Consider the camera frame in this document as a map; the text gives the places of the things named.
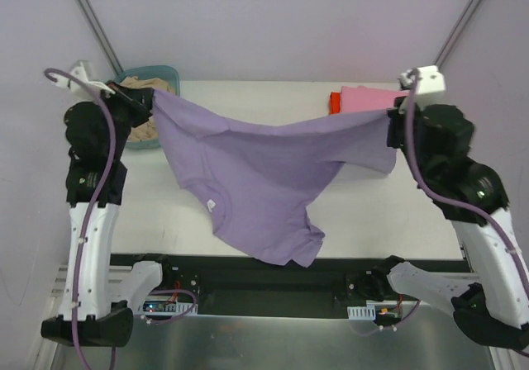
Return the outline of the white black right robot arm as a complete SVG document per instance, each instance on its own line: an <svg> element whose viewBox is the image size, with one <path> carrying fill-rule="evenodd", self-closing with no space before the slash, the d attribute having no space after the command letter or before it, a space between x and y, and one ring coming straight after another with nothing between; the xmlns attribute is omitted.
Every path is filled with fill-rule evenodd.
<svg viewBox="0 0 529 370"><path fill-rule="evenodd" d="M469 157L474 124L457 107L399 98L387 144L400 149L418 188L462 244L476 282L458 282L390 256L355 283L366 300L412 296L445 312L476 344L528 354L528 268L498 174Z"/></svg>

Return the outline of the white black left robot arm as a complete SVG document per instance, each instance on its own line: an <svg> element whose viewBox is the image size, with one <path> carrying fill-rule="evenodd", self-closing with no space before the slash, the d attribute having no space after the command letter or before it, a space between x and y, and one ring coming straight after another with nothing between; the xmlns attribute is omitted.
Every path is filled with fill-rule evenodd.
<svg viewBox="0 0 529 370"><path fill-rule="evenodd" d="M43 338L64 345L125 346L147 296L174 287L174 274L148 255L115 287L109 284L112 235L127 173L121 156L131 130L150 119L154 99L151 88L109 87L111 94L99 96L102 106L79 102L64 115L70 145L69 263L58 315L41 324Z"/></svg>

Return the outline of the purple t-shirt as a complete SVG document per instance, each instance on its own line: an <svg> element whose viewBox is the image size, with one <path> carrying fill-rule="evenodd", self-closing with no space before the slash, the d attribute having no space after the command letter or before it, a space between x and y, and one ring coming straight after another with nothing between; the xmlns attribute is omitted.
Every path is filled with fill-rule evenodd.
<svg viewBox="0 0 529 370"><path fill-rule="evenodd" d="M345 164L384 174L396 164L385 111L266 126L158 91L153 117L178 185L208 210L213 234L275 265L313 263L324 234L307 207Z"/></svg>

